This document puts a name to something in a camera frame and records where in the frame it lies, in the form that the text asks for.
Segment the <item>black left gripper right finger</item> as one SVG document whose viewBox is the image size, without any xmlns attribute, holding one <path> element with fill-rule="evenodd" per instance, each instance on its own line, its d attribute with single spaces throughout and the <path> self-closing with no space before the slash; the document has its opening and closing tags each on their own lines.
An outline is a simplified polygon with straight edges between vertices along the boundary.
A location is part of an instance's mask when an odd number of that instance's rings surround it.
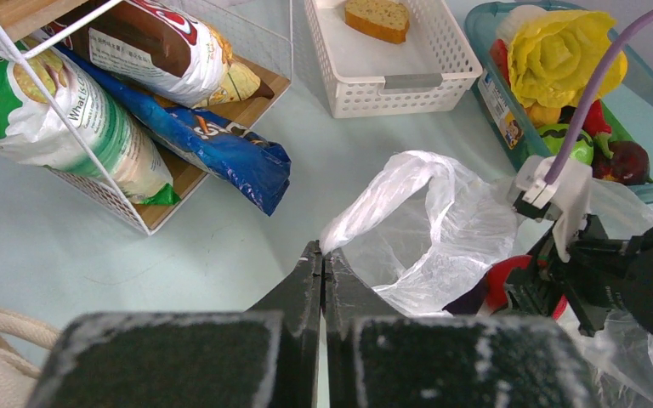
<svg viewBox="0 0 653 408">
<path fill-rule="evenodd" d="M 587 362 L 542 317 L 409 318 L 324 258 L 333 407 L 597 407 Z"/>
</svg>

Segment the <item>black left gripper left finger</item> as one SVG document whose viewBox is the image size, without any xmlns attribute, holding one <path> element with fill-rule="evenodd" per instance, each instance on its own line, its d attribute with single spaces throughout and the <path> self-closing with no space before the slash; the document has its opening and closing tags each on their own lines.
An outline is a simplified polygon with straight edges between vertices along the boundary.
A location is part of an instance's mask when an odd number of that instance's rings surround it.
<svg viewBox="0 0 653 408">
<path fill-rule="evenodd" d="M 321 250 L 243 312 L 100 312 L 74 319 L 30 407 L 313 407 Z"/>
</svg>

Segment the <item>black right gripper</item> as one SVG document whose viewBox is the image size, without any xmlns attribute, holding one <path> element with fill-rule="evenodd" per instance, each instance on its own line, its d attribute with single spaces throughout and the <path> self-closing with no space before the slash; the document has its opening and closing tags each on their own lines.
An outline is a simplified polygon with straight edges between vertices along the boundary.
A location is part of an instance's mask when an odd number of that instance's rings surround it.
<svg viewBox="0 0 653 408">
<path fill-rule="evenodd" d="M 506 276 L 507 313 L 550 317 L 564 299 L 583 336 L 603 330 L 614 309 L 653 335 L 653 227 L 628 240 L 610 239 L 599 217 L 589 215 L 567 252 L 569 260 L 561 260 L 551 232 L 537 242 L 529 263 Z"/>
</svg>

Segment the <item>translucent plastic grocery bag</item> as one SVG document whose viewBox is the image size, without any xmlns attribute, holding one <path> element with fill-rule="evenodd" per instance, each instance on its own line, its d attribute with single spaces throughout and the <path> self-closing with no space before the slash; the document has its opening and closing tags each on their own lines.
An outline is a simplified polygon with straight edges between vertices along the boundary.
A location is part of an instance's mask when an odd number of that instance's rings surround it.
<svg viewBox="0 0 653 408">
<path fill-rule="evenodd" d="M 343 249 L 401 313 L 442 315 L 512 254 L 523 218 L 508 207 L 508 186 L 447 156 L 402 152 L 321 232 L 321 250 Z M 592 365 L 603 406 L 653 407 L 653 335 L 620 311 L 593 337 L 578 331 L 575 307 L 557 321 Z"/>
</svg>

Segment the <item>yellow toy cabbage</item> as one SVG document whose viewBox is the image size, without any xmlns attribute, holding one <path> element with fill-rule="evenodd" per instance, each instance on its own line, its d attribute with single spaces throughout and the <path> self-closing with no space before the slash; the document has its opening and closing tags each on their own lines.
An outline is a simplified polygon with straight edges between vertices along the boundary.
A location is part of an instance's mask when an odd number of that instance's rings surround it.
<svg viewBox="0 0 653 408">
<path fill-rule="evenodd" d="M 524 107 L 577 106 L 611 45 L 616 20 L 593 10 L 520 5 L 497 26 L 505 42 L 510 89 Z"/>
</svg>

